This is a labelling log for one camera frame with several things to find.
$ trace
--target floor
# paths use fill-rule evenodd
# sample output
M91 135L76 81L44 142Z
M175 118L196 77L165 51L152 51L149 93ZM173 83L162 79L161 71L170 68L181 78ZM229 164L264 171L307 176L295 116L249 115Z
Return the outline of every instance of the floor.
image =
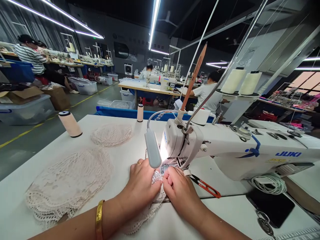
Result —
M98 93L88 96L70 94L71 109L79 121L94 114L98 101L121 100L118 82L112 86L97 85ZM7 126L0 122L0 181L65 131L58 116L49 118L40 126Z

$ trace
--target scissors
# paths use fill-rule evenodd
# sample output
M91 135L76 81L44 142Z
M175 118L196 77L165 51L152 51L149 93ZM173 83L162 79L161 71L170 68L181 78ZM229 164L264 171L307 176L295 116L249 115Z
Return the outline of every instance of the scissors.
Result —
M192 177L190 177L190 179L192 181L194 181L196 184L198 184L200 187L202 187L204 190L206 190L208 193L211 193L213 196L215 196L216 198L221 198L221 194L215 190L213 187L209 186L208 184L206 184L204 181L202 181L200 178L198 178L197 176L195 175L192 175Z

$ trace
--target gold bracelet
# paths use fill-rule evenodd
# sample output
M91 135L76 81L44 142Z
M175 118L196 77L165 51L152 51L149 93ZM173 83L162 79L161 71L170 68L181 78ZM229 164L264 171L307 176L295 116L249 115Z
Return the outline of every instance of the gold bracelet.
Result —
M97 207L96 215L96 240L103 240L102 237L102 205L104 200L101 200Z

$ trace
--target hand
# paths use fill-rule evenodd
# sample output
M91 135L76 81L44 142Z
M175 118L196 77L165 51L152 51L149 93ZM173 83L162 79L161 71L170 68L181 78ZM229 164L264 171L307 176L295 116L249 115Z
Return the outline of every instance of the hand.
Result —
M192 226L201 224L207 207L201 202L190 178L170 166L163 176L163 189L178 214Z
M128 219L133 218L151 204L160 191L162 181L151 184L154 170L150 167L148 158L139 159L138 163L130 166L129 181L121 193L116 196Z

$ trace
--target lace fabric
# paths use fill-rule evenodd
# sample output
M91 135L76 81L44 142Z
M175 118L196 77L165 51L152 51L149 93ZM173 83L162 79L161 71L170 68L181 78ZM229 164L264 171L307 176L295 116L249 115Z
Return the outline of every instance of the lace fabric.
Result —
M160 172L154 171L152 176L152 184L159 180L162 180ZM159 193L153 199L150 206L145 208L137 217L127 223L121 231L126 235L135 234L141 228L144 222L151 219L155 215L155 212L159 209L165 197L166 193L163 190L162 184Z
M71 218L109 181L113 166L106 149L74 152L46 168L26 192L26 204L44 229Z
M132 136L131 125L107 124L94 130L91 140L102 147L114 147L127 142Z

